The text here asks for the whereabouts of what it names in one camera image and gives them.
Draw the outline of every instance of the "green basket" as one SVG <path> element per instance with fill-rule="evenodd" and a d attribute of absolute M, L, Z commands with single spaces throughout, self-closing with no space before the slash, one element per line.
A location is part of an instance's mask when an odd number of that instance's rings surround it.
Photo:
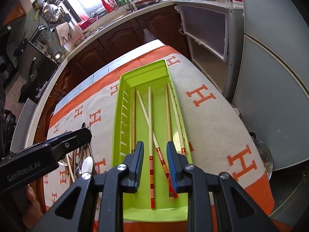
<path fill-rule="evenodd" d="M 148 110 L 149 86 L 151 86 L 152 91 L 153 129 L 167 164 L 167 127 L 165 102 L 166 83 L 171 83 L 172 86 L 178 116 L 180 118 L 180 125 L 182 128 L 187 160 L 189 163 L 192 163 L 187 135 L 184 129 L 184 123 L 175 87 L 166 60 L 162 59 L 124 73 L 120 77 L 114 119 L 112 166 L 116 166 L 119 163 L 122 163 L 126 154 L 131 153 L 132 150 L 132 147 L 130 146 L 130 134 L 132 128 L 132 101 L 134 87 L 140 92 L 146 110 Z M 177 152 L 181 153 L 178 130 L 170 98 L 169 101 L 173 141 Z M 168 201 L 168 182 L 155 148 L 153 150 L 153 157 L 156 208 L 150 208 L 148 125 L 137 95 L 135 112 L 136 141 L 140 140 L 144 142 L 144 162 L 138 192 L 135 194 L 124 194 L 124 219 L 142 222 L 186 221 L 188 214 L 187 194 L 179 194 L 178 198 L 174 199 L 173 202 Z"/>

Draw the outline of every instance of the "tablecloth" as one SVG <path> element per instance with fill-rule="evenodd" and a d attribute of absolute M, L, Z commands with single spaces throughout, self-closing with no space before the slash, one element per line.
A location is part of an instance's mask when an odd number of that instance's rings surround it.
<path fill-rule="evenodd" d="M 108 73 L 53 115 L 48 138 L 91 126 L 93 157 L 98 173 L 111 167 L 113 119 L 120 76 L 159 59 L 166 59 L 177 91 L 193 163 L 205 172 L 228 172 L 270 214 L 274 200 L 258 151 L 233 108 L 216 87 L 183 55 L 169 46 L 152 50 Z M 69 187 L 65 168 L 44 176 L 46 208 Z M 174 224 L 181 231 L 181 222 Z M 147 226 L 126 221 L 126 231 L 167 231 L 170 224 Z"/>

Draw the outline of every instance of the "human hand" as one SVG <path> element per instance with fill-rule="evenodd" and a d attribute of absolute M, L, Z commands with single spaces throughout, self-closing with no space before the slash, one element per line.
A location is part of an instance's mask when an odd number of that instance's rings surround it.
<path fill-rule="evenodd" d="M 36 201 L 36 195 L 32 187 L 26 187 L 26 197 L 30 201 L 30 204 L 23 215 L 23 222 L 27 228 L 31 229 L 43 216 L 41 213 L 40 204 Z"/>

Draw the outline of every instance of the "refrigerator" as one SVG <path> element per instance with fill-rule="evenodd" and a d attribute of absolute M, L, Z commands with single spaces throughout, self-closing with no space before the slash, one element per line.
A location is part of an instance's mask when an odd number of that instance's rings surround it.
<path fill-rule="evenodd" d="M 233 105 L 280 170 L 309 159 L 309 27 L 291 0 L 243 2 L 244 47 Z"/>

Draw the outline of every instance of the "white countertop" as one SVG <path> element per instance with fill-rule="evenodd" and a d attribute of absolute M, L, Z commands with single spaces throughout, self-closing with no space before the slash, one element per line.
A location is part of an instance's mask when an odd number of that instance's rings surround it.
<path fill-rule="evenodd" d="M 238 4 L 233 4 L 233 3 L 226 3 L 224 1 L 204 1 L 204 0 L 166 0 L 166 1 L 161 1 L 160 3 L 151 5 L 149 7 L 146 7 L 144 9 L 140 9 L 137 11 L 134 11 L 128 15 L 125 15 L 119 19 L 116 19 L 115 21 L 113 21 L 112 23 L 110 23 L 109 25 L 107 25 L 106 27 L 104 27 L 101 31 L 89 36 L 88 38 L 86 38 L 80 45 L 78 45 L 75 49 L 72 50 L 72 52 L 64 59 L 64 61 L 59 65 L 56 73 L 53 75 L 52 79 L 50 80 L 48 86 L 46 87 L 45 91 L 43 92 L 43 95 L 40 98 L 40 101 L 38 103 L 38 106 L 34 112 L 34 115 L 32 117 L 31 123 L 30 123 L 30 127 L 28 130 L 28 134 L 27 134 L 27 138 L 26 138 L 26 142 L 25 142 L 25 148 L 29 147 L 31 145 L 33 145 L 33 140 L 34 140 L 34 135 L 36 133 L 36 129 L 39 123 L 39 119 L 41 117 L 43 108 L 45 106 L 45 103 L 52 91 L 52 88 L 54 87 L 57 79 L 59 78 L 60 74 L 62 73 L 62 71 L 64 70 L 64 68 L 66 67 L 66 65 L 68 64 L 68 62 L 77 54 L 79 53 L 82 49 L 84 49 L 84 47 L 86 47 L 88 44 L 90 44 L 91 42 L 93 42 L 94 40 L 96 40 L 97 38 L 99 38 L 100 36 L 102 36 L 103 34 L 105 34 L 106 32 L 108 32 L 109 30 L 123 24 L 124 22 L 127 22 L 137 16 L 140 16 L 142 14 L 148 13 L 150 11 L 159 9 L 159 8 L 163 8 L 166 6 L 170 6 L 176 3 L 181 3 L 181 2 L 191 2 L 191 3 L 198 3 L 198 4 L 203 4 L 203 5 L 212 5 L 212 6 L 217 6 L 217 7 L 222 7 L 222 8 L 226 8 L 226 9 L 242 9 L 243 6 L 242 5 L 238 5 Z"/>

